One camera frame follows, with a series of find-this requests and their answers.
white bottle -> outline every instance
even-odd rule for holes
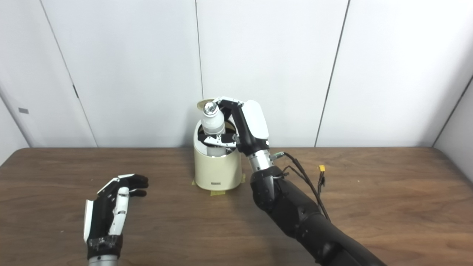
[[[206,135],[224,134],[225,119],[219,106],[214,102],[208,102],[202,110],[202,128]],[[207,147],[207,155],[220,157],[226,155],[225,147]]]

yellow tape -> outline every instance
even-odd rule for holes
[[[211,196],[218,196],[218,195],[225,195],[225,190],[224,191],[210,191]]]

black robotic arm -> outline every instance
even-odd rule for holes
[[[288,154],[280,152],[270,155],[268,129],[257,102],[220,97],[207,104],[218,105],[225,119],[233,116],[237,134],[219,136],[219,139],[227,140],[222,145],[236,146],[249,159],[253,169],[250,185],[256,205],[287,236],[301,243],[316,263],[322,266],[386,266],[368,249],[330,222],[317,193],[315,196],[318,203],[284,178],[283,172],[273,161]],[[211,136],[201,141],[218,145],[212,142],[215,139],[215,136]],[[307,177],[297,159],[288,156]]]

robotic hand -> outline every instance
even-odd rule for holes
[[[225,121],[233,116],[237,134],[206,135],[199,140],[206,145],[236,147],[245,154],[253,169],[250,185],[254,202],[287,236],[301,243],[322,266],[386,266],[330,222],[320,191],[315,191],[297,159],[284,152],[270,155],[268,128],[257,102],[220,97],[204,108],[216,106],[223,112]],[[297,166],[317,203],[286,180],[283,171],[274,165],[273,161],[282,156],[288,156]]]
[[[97,199],[86,201],[84,241],[89,266],[116,266],[122,250],[122,229],[129,197],[146,196],[148,178],[136,174],[112,178],[97,192]]]

cable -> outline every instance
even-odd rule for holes
[[[306,174],[306,171],[304,170],[304,168],[302,167],[302,165],[300,165],[299,161],[292,157],[292,155],[288,154],[287,152],[284,152],[284,155],[286,155],[289,159],[291,159],[292,163],[294,163],[294,165],[299,169],[299,171],[301,172],[302,176],[300,176],[299,173],[297,173],[296,171],[294,171],[297,175],[299,175],[299,177],[301,177],[302,179],[305,180],[305,182],[309,185],[310,189],[312,190],[312,192],[314,193],[315,195],[315,199],[317,200],[317,203],[319,205],[319,209],[322,210],[322,212],[324,213],[324,216],[327,218],[327,220],[330,222],[330,218],[328,216],[328,213],[327,213],[327,210],[325,209],[325,206],[324,204],[322,203],[322,199],[320,198],[320,192],[317,192],[314,188],[314,185],[312,184],[312,181],[310,181],[309,177],[307,176]],[[321,179],[319,179],[319,184],[317,185],[318,187],[321,186]]]
[[[302,178],[302,180],[304,180],[304,182],[307,183],[306,178],[303,177],[299,172],[297,172],[297,170],[295,170],[295,169],[294,169],[292,166],[290,166],[290,165],[286,166],[286,167],[282,170],[282,172],[285,173],[287,168],[290,168],[294,173],[296,173],[296,175],[298,175],[300,178]]]

